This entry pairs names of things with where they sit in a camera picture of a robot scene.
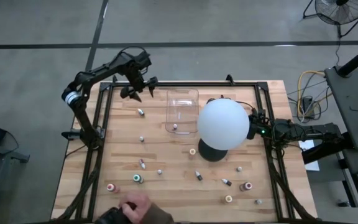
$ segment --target electric fan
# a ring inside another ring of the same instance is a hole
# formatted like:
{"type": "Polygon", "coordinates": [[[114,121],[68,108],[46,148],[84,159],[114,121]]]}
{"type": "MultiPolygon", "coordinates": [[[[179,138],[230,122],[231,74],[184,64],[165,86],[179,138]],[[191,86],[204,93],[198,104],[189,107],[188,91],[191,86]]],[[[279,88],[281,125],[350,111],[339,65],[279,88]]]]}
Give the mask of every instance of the electric fan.
{"type": "Polygon", "coordinates": [[[346,36],[358,24],[358,0],[314,0],[316,14],[307,16],[305,15],[306,10],[312,2],[313,0],[309,2],[305,11],[303,11],[303,18],[318,16],[322,21],[336,25],[339,38],[346,36]],[[357,22],[342,35],[341,25],[355,20],[357,22]]]}

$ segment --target person's hand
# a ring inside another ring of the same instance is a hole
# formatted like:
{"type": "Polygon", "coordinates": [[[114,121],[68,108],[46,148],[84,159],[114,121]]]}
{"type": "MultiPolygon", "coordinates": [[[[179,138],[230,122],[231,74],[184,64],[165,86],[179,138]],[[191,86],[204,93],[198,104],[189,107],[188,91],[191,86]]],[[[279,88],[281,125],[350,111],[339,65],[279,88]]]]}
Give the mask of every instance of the person's hand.
{"type": "Polygon", "coordinates": [[[122,212],[132,223],[140,223],[151,205],[149,196],[143,192],[129,192],[119,202],[122,212]],[[135,210],[132,210],[127,202],[134,203],[136,205],[135,210]]]}

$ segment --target concrete floor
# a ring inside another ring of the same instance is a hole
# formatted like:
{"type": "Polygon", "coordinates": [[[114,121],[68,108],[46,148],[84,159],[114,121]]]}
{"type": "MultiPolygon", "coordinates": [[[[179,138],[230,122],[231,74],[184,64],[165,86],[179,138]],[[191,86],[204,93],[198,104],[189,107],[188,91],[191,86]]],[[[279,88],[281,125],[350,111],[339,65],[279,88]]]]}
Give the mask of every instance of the concrete floor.
{"type": "MultiPolygon", "coordinates": [[[[308,0],[109,0],[100,43],[333,41],[336,28],[318,18],[301,20],[308,0]]],[[[0,0],[0,44],[90,44],[102,0],[37,2],[0,0]]],[[[358,40],[358,26],[343,40],[358,40]]],[[[98,49],[94,66],[119,49],[98,49]]],[[[329,46],[187,47],[147,49],[153,65],[148,77],[159,80],[284,80],[296,90],[305,70],[323,70],[336,63],[329,46]]],[[[28,164],[12,163],[0,196],[0,223],[49,219],[73,113],[60,99],[65,86],[85,68],[89,49],[0,49],[0,127],[31,154],[28,164]]],[[[339,50],[346,63],[358,45],[339,50]]],[[[313,83],[323,80],[315,77],[313,83]]],[[[307,90],[316,96],[323,83],[307,90]]],[[[333,98],[316,124],[334,122],[345,130],[333,98]]],[[[358,208],[337,208],[346,200],[338,183],[311,183],[319,217],[358,223],[358,208]]]]}

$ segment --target white paper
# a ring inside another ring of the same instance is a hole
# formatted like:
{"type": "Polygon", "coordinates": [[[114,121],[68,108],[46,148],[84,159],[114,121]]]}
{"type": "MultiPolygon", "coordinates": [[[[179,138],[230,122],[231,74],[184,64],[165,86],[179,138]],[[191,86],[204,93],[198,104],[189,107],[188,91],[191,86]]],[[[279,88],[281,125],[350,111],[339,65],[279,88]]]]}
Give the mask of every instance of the white paper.
{"type": "MultiPolygon", "coordinates": [[[[308,149],[311,149],[312,147],[314,147],[314,142],[313,142],[313,140],[306,140],[304,142],[299,141],[299,147],[301,147],[304,151],[307,151],[308,149]]],[[[320,171],[317,161],[310,162],[309,164],[306,164],[305,168],[306,168],[306,170],[320,171]]]]}

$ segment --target black base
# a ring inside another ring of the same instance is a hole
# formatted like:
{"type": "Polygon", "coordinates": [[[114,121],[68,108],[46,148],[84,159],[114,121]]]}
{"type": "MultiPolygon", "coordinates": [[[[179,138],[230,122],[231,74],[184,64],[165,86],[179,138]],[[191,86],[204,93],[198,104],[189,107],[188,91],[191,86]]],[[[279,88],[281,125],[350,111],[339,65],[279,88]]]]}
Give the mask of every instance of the black base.
{"type": "Polygon", "coordinates": [[[198,152],[207,161],[217,162],[223,159],[227,150],[217,150],[207,145],[202,139],[198,142],[198,152]]]}

